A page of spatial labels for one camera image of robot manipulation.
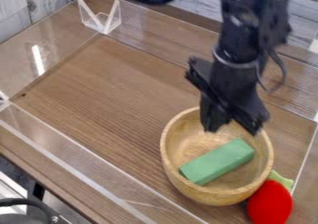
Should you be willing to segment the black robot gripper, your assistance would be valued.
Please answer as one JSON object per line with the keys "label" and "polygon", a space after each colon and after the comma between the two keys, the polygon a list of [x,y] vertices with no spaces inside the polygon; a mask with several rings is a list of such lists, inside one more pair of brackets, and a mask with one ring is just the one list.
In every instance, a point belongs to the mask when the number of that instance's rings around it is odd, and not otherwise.
{"label": "black robot gripper", "polygon": [[238,63],[214,52],[214,60],[191,57],[187,61],[187,81],[200,91],[200,122],[206,132],[235,121],[254,136],[270,113],[256,93],[259,76],[266,65],[259,54],[248,62]]}

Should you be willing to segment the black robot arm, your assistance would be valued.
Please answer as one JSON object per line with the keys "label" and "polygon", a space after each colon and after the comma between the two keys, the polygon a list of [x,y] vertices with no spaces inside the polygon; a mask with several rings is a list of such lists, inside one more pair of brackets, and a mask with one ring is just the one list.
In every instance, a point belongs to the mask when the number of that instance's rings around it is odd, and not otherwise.
{"label": "black robot arm", "polygon": [[287,68],[275,48],[291,32],[290,0],[220,0],[222,26],[212,59],[188,59],[186,79],[200,90],[203,130],[235,121],[255,134],[270,119],[256,91],[275,92]]}

